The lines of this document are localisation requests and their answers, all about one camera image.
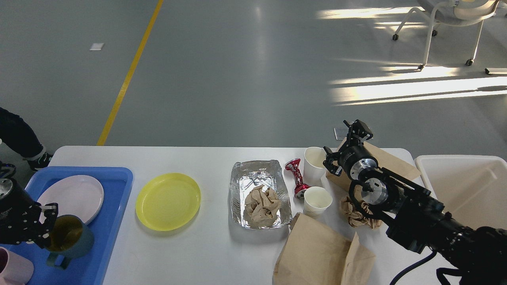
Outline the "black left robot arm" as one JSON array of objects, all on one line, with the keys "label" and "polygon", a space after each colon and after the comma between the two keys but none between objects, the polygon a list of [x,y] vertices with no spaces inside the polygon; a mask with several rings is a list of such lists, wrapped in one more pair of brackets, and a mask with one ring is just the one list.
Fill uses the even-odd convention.
[{"label": "black left robot arm", "polygon": [[3,245],[34,243],[49,247],[50,232],[59,212],[57,203],[41,205],[34,201],[13,175],[16,167],[1,163],[0,175],[0,242]]}]

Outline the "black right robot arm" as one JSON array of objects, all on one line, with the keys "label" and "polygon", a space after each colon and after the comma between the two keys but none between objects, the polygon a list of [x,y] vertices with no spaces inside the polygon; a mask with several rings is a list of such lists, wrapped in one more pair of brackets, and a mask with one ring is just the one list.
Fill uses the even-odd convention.
[{"label": "black right robot arm", "polygon": [[385,168],[365,147],[373,133],[361,120],[344,120],[348,128],[337,151],[324,147],[324,167],[337,177],[350,180],[348,196],[365,218],[381,220],[386,234],[409,251],[431,254],[398,273],[391,284],[441,254],[453,267],[438,268],[440,284],[447,276],[460,277],[461,285],[506,284],[506,231],[489,226],[474,230],[457,222],[444,204],[431,197],[429,189]]}]

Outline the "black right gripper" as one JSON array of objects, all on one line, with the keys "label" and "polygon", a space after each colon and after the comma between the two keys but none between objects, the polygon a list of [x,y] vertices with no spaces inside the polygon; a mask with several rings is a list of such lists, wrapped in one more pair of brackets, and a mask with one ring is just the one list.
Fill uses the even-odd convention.
[{"label": "black right gripper", "polygon": [[329,173],[339,177],[343,173],[348,177],[360,177],[360,173],[369,166],[363,166],[361,161],[369,159],[369,151],[364,147],[364,142],[373,138],[373,132],[369,126],[361,120],[352,123],[344,120],[348,133],[343,146],[333,152],[331,148],[324,146],[326,157],[323,166]]}]

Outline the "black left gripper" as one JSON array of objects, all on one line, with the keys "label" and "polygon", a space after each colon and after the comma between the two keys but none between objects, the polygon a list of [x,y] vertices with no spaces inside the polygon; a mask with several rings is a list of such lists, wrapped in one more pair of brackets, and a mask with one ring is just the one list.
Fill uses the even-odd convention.
[{"label": "black left gripper", "polygon": [[[15,180],[0,181],[0,243],[20,245],[24,241],[38,240],[38,247],[51,245],[49,237],[58,217],[58,203],[36,207],[35,201]],[[44,217],[39,222],[40,214]]]}]

